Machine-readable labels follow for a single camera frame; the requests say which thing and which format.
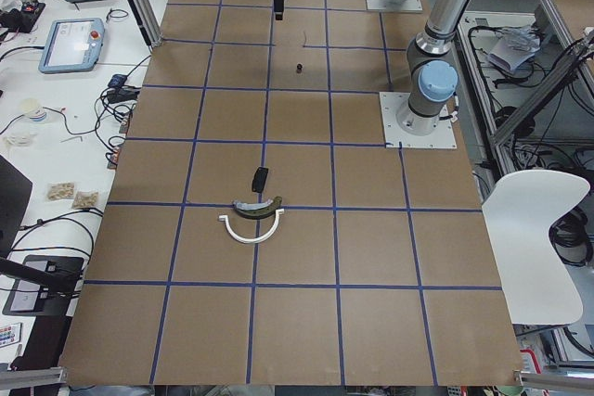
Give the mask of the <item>white plastic chair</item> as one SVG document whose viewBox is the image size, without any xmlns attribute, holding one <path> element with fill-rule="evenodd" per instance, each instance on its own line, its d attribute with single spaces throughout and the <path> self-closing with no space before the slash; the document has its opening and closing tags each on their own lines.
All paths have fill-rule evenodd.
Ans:
<svg viewBox="0 0 594 396">
<path fill-rule="evenodd" d="M 575 283 L 549 241 L 549 229 L 589 192 L 566 172 L 509 173 L 482 205 L 501 286 L 515 325 L 566 326 L 583 315 Z"/>
</svg>

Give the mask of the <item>white curved plastic bracket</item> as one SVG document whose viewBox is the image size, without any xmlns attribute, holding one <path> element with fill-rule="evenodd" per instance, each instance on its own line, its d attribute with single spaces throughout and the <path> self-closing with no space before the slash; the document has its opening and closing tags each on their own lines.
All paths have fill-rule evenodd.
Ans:
<svg viewBox="0 0 594 396">
<path fill-rule="evenodd" d="M 253 245 L 266 242 L 273 237 L 284 218 L 285 210 L 274 211 L 273 215 L 263 222 L 241 222 L 239 218 L 228 214 L 220 214 L 217 221 L 225 229 L 226 234 L 235 242 L 244 245 Z"/>
</svg>

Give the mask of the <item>white tape roll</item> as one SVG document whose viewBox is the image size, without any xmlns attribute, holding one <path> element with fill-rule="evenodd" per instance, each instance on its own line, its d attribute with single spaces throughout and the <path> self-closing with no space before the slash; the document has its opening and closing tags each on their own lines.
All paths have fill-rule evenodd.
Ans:
<svg viewBox="0 0 594 396">
<path fill-rule="evenodd" d="M 22 115 L 31 122 L 41 123 L 47 120 L 47 111 L 35 98 L 25 98 L 19 103 Z"/>
</svg>

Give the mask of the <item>olive green brake shoe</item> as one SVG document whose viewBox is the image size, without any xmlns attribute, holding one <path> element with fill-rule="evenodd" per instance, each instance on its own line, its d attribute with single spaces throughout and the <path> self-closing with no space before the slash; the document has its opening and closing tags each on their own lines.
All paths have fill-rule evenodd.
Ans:
<svg viewBox="0 0 594 396">
<path fill-rule="evenodd" d="M 282 197 L 276 196 L 264 202 L 247 203 L 234 200 L 232 203 L 234 212 L 241 218 L 248 220 L 262 220 L 275 214 L 281 208 Z"/>
</svg>

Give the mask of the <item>black flat plastic plate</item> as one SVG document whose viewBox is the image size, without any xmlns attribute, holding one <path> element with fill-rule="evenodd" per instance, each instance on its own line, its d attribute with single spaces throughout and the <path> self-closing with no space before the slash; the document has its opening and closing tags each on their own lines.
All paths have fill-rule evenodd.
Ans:
<svg viewBox="0 0 594 396">
<path fill-rule="evenodd" d="M 265 190 L 269 170 L 266 167 L 258 167 L 252 178 L 252 192 L 261 194 Z"/>
</svg>

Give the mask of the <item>blue usb hub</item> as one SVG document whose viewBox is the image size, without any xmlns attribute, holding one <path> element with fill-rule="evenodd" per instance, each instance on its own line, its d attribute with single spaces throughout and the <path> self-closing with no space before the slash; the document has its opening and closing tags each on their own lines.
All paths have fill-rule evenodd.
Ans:
<svg viewBox="0 0 594 396">
<path fill-rule="evenodd" d="M 108 88 L 121 88 L 126 84 L 127 76 L 124 74 L 114 74 L 111 76 L 110 81 L 108 82 Z"/>
</svg>

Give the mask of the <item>blue teach pendant near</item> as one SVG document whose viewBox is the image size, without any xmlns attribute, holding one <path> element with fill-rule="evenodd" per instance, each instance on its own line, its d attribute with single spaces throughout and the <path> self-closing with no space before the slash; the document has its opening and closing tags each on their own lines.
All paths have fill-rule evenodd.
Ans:
<svg viewBox="0 0 594 396">
<path fill-rule="evenodd" d="M 90 71 L 98 62 L 104 37 L 102 19 L 55 20 L 38 70 L 44 74 Z"/>
</svg>

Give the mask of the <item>bag of small parts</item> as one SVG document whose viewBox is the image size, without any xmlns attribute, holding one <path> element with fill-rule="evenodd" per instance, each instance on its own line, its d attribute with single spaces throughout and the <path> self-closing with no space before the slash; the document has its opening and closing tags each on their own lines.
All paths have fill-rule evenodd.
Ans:
<svg viewBox="0 0 594 396">
<path fill-rule="evenodd" d="M 100 194 L 97 191 L 78 191 L 73 198 L 73 209 L 91 209 L 98 204 Z"/>
<path fill-rule="evenodd" d="M 76 184 L 74 182 L 50 183 L 47 186 L 45 197 L 48 201 L 74 199 Z"/>
</svg>

